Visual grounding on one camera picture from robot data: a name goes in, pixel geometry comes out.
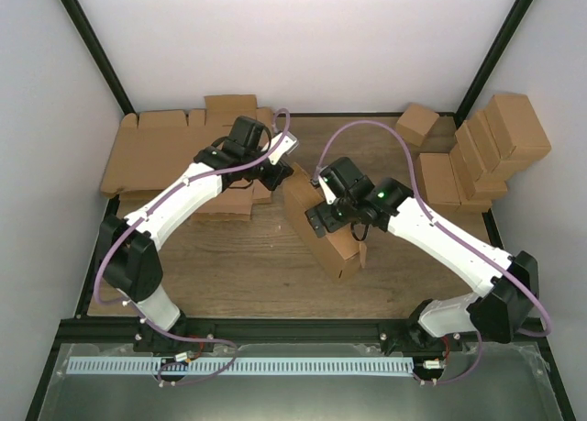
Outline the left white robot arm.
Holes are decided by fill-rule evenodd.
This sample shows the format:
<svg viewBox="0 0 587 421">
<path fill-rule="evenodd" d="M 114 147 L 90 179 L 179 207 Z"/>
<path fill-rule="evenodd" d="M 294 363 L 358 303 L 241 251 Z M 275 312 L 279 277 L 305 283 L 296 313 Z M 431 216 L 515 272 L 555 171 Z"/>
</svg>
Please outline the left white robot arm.
<svg viewBox="0 0 587 421">
<path fill-rule="evenodd" d="M 180 349 L 188 330 L 180 323 L 183 312 L 162 285 L 162 246 L 189 216 L 233 183 L 260 182 L 275 190 L 294 172 L 284 157 L 297 145 L 289 128 L 271 132 L 260 121 L 239 116 L 227 135 L 200 150 L 185 172 L 150 202 L 124 217 L 107 216 L 94 254 L 95 301 L 103 301 L 100 283 L 107 283 L 156 327 L 154 337 L 164 349 Z"/>
</svg>

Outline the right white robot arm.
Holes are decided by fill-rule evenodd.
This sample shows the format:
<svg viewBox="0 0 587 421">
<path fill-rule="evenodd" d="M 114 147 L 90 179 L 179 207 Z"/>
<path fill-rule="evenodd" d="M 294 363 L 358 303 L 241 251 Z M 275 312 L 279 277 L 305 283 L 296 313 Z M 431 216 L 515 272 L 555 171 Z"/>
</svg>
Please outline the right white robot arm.
<svg viewBox="0 0 587 421">
<path fill-rule="evenodd" d="M 475 238 L 434 212 L 393 178 L 374 184 L 348 157 L 317 176 L 325 201 L 306 210 L 316 235 L 344 226 L 377 227 L 402 238 L 456 273 L 470 292 L 425 301 L 407 328 L 410 344 L 433 347 L 451 333 L 477 331 L 507 344 L 521 331 L 538 298 L 538 263 L 525 251 L 513 256 Z"/>
</svg>

